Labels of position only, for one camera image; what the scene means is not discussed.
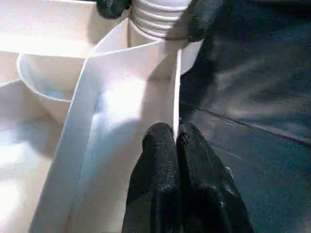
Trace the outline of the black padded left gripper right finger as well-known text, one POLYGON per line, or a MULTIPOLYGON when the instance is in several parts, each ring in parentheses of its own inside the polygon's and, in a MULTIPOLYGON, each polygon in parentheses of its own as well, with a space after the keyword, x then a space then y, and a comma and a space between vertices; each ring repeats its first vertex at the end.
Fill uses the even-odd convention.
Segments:
POLYGON ((254 232, 230 169, 200 130, 191 123, 181 124, 176 146, 185 232, 254 232))

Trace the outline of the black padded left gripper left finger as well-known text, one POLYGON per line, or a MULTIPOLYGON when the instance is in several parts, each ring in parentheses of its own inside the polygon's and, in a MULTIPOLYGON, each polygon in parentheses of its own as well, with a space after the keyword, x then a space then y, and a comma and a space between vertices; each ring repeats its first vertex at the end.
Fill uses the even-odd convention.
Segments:
POLYGON ((130 177, 122 231, 181 232, 181 192, 171 127, 156 123, 145 133, 142 154, 130 177))

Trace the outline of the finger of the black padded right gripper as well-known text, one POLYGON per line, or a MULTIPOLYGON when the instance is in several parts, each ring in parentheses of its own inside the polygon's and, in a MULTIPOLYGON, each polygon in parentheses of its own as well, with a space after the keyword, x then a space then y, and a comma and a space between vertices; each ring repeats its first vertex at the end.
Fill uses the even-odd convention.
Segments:
POLYGON ((132 0, 97 0, 96 8, 104 18, 119 18, 132 5, 132 0))
POLYGON ((205 38, 222 17, 220 0, 193 0, 167 32, 165 39, 198 42, 205 38))

